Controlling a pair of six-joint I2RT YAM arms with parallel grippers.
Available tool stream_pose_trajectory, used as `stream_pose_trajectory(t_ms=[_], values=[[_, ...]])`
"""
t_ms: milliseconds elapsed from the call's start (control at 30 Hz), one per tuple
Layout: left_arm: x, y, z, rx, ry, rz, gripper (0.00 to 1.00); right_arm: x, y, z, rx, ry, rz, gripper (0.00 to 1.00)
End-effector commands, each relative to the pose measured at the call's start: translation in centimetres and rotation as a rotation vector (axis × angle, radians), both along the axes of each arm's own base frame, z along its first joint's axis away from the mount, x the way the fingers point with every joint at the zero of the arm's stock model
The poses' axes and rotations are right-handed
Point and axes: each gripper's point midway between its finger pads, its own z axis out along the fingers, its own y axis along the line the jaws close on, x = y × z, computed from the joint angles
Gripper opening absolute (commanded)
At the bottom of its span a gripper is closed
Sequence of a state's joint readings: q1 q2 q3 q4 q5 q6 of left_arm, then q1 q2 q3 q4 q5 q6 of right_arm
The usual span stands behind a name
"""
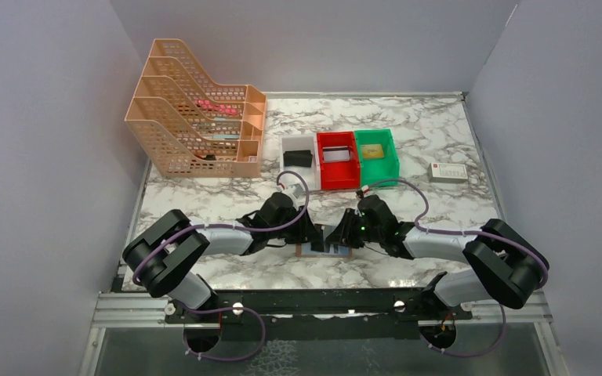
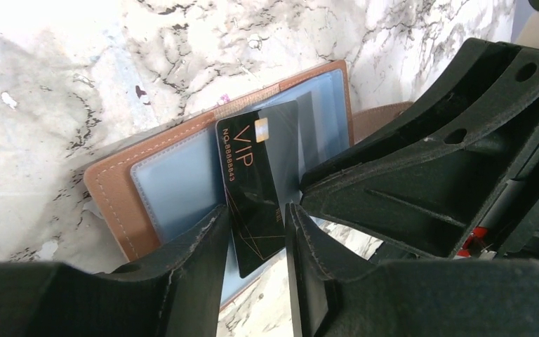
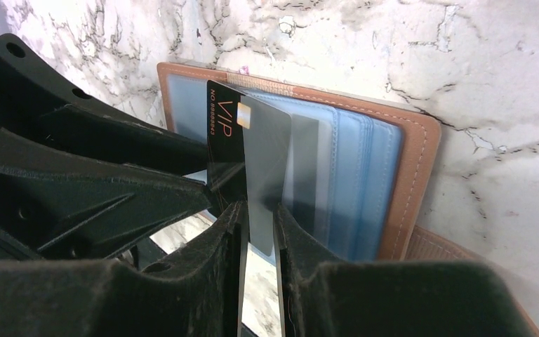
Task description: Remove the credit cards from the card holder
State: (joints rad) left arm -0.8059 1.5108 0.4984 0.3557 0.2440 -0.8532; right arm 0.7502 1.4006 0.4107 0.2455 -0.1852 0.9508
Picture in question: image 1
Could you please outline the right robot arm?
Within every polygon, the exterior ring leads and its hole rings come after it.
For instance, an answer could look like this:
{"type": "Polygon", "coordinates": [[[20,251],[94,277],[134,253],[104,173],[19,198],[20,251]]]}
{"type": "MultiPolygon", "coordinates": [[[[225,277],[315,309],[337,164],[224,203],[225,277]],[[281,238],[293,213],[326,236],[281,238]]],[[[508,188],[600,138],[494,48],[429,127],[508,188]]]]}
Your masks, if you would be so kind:
{"type": "Polygon", "coordinates": [[[401,259],[443,259],[469,265],[457,273],[442,272],[412,301],[428,317],[441,318],[465,302],[493,299],[520,309],[547,280],[549,264],[501,219],[489,219],[477,230],[424,230],[400,221],[376,195],[363,197],[345,210],[328,244],[362,248],[377,243],[401,259]]]}

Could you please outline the light blue credit card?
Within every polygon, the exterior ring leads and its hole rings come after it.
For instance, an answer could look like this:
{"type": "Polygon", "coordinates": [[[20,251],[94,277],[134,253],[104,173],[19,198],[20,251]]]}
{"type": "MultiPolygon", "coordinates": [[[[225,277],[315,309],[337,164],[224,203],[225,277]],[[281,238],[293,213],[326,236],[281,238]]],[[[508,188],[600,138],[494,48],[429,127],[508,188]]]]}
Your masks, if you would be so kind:
{"type": "Polygon", "coordinates": [[[321,257],[321,256],[325,256],[328,254],[324,248],[320,248],[319,251],[314,250],[312,248],[312,244],[301,244],[300,248],[298,250],[298,253],[299,253],[299,256],[303,256],[303,257],[311,257],[311,256],[321,257]]]}

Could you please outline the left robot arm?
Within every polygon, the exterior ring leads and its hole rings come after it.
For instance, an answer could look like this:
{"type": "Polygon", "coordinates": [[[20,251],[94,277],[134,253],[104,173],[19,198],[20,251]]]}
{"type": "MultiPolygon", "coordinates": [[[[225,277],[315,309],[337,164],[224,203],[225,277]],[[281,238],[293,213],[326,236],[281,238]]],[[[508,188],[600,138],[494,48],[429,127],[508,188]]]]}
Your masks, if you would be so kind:
{"type": "Polygon", "coordinates": [[[134,284],[153,298],[164,295],[185,305],[192,319],[212,317],[216,293],[192,273],[203,255],[251,255],[272,240],[285,244],[308,243],[320,250],[323,236],[312,223],[305,206],[296,206],[286,193],[273,193],[256,211],[231,224],[193,223],[179,209],[168,211],[122,252],[132,270],[134,284]]]}

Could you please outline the black credit card from holder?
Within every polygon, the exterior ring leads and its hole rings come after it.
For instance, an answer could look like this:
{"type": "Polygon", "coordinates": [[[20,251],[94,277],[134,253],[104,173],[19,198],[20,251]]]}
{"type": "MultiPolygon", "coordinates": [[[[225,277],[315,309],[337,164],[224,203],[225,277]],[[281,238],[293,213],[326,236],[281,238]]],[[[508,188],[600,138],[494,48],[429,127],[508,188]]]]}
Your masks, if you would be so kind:
{"type": "Polygon", "coordinates": [[[285,167],[311,168],[314,155],[311,150],[287,150],[283,153],[283,165],[285,167]]]}

